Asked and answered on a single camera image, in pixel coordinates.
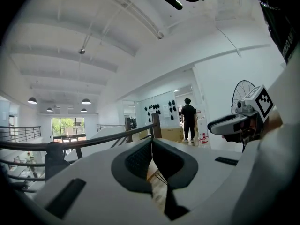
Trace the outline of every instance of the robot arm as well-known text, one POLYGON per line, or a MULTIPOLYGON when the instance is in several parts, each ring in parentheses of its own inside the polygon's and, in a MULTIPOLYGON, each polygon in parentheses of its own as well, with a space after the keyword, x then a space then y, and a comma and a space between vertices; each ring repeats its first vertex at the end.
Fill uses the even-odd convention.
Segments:
POLYGON ((235 113, 231 113, 208 124, 212 134, 223 135, 228 142, 243 143, 256 140, 264 129, 264 122, 274 104, 264 86, 253 88, 241 101, 235 113), (255 129, 250 127, 254 120, 255 129))

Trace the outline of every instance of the black t-shirt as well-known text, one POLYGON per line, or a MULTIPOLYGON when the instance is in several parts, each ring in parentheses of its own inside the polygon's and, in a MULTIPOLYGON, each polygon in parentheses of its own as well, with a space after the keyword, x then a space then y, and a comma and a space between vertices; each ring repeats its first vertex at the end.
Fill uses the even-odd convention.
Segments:
POLYGON ((196 114, 196 110, 191 105, 185 105, 181 110, 181 114, 184 115, 185 122, 194 122, 194 115, 196 114))
POLYGON ((270 35, 288 62, 299 42, 299 0, 259 0, 270 35))

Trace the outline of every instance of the black pants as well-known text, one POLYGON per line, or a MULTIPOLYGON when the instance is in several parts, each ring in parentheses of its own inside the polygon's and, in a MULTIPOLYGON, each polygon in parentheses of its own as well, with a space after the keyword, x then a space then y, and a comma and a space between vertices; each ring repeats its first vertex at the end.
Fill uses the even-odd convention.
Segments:
POLYGON ((191 138, 195 137, 195 122, 184 121, 184 137, 188 139, 188 130, 191 129, 191 138))

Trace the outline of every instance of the window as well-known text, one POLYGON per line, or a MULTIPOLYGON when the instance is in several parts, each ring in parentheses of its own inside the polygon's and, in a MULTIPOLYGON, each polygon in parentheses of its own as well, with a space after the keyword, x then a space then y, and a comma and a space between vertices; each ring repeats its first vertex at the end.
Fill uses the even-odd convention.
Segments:
POLYGON ((86 140, 84 118, 52 118, 52 133, 58 143, 86 140))

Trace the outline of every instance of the person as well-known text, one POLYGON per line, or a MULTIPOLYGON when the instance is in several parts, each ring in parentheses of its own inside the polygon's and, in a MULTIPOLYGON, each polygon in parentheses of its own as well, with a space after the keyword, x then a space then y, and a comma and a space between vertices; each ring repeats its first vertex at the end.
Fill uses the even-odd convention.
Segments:
POLYGON ((195 137, 195 122, 197 120, 196 109, 190 105, 191 100, 189 98, 186 98, 184 102, 186 105, 181 110, 181 121, 184 122, 184 139, 182 141, 185 143, 188 142, 188 131, 191 130, 191 143, 193 143, 195 137))
MULTIPOLYGON (((300 49, 300 23, 296 16, 297 12, 295 12, 295 9, 299 7, 298 0, 258 1, 269 27, 270 36, 288 65, 293 54, 296 53, 295 51, 300 49)), ((273 111, 264 124, 264 131, 261 134, 261 138, 282 124, 279 112, 277 110, 273 111)))

